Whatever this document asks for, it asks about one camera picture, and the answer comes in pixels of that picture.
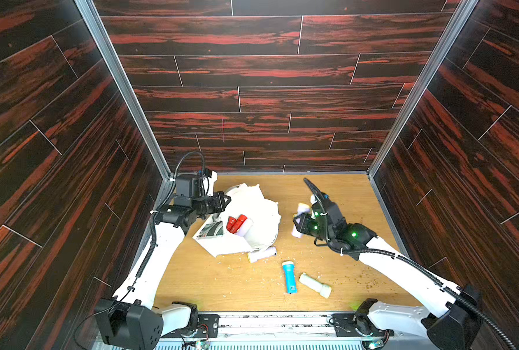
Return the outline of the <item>lilac flashlight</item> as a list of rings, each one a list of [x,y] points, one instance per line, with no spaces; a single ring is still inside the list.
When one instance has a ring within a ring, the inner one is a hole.
[[[275,246],[270,246],[267,249],[264,249],[262,251],[249,252],[247,254],[247,257],[248,257],[248,261],[250,263],[256,263],[260,260],[270,258],[270,257],[276,256],[276,255],[277,255],[277,249],[275,248]]]
[[[311,208],[308,204],[299,203],[297,206],[297,214],[293,217],[292,235],[298,239],[309,233],[308,217]]]

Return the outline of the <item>red flashlight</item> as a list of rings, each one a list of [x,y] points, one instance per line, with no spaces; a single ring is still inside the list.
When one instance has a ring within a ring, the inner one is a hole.
[[[237,220],[236,218],[234,217],[228,217],[227,219],[227,225],[226,225],[226,230],[230,233],[235,233],[234,231],[234,225],[237,223]]]
[[[232,233],[238,232],[247,219],[248,217],[246,215],[241,214],[232,227]]]

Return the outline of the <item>white floral tote bag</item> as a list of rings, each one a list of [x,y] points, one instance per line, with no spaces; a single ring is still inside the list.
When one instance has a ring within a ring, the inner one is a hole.
[[[265,198],[259,185],[245,183],[230,188],[231,197],[225,211],[211,214],[192,237],[210,255],[232,255],[257,252],[273,246],[279,231],[281,215],[278,203]],[[226,230],[228,217],[236,220],[243,214],[247,221],[236,233]]]

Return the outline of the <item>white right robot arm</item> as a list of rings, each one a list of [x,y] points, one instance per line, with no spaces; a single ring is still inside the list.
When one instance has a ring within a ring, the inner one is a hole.
[[[348,322],[333,321],[336,331],[365,337],[364,349],[381,349],[392,333],[407,333],[430,341],[439,349],[470,349],[482,319],[458,299],[475,308],[481,294],[459,287],[402,255],[373,230],[347,223],[336,204],[329,212],[319,203],[299,204],[293,217],[294,236],[308,235],[383,274],[412,295],[419,306],[398,306],[376,298],[363,301]]]

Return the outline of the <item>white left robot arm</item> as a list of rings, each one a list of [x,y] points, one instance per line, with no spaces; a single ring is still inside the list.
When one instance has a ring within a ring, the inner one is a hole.
[[[151,212],[151,238],[126,280],[111,298],[102,298],[94,317],[102,341],[123,349],[154,349],[170,333],[191,336],[198,332],[198,307],[174,302],[153,311],[155,296],[173,254],[189,228],[199,219],[226,210],[231,202],[222,191],[201,197],[174,195]]]

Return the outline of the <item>blue flashlight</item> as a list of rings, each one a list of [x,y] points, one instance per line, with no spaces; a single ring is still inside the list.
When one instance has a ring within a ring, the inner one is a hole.
[[[297,284],[295,279],[294,263],[292,261],[285,261],[281,265],[284,271],[287,294],[296,294]]]

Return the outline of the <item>pale green flashlight bottom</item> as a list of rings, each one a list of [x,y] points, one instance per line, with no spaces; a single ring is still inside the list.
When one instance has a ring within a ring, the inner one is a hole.
[[[299,278],[299,282],[309,289],[319,293],[323,298],[328,299],[332,292],[332,287],[328,284],[323,284],[320,281],[313,279],[306,273],[302,273]]]

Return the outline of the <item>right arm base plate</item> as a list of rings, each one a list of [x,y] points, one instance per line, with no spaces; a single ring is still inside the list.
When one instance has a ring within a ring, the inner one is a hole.
[[[357,319],[355,313],[332,314],[328,323],[334,328],[337,337],[386,338],[394,335],[393,330],[380,330],[366,316]]]

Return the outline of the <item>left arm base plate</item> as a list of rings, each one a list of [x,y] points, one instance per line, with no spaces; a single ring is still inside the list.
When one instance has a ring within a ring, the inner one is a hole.
[[[220,328],[220,315],[199,313],[186,328],[174,330],[162,338],[216,338]]]

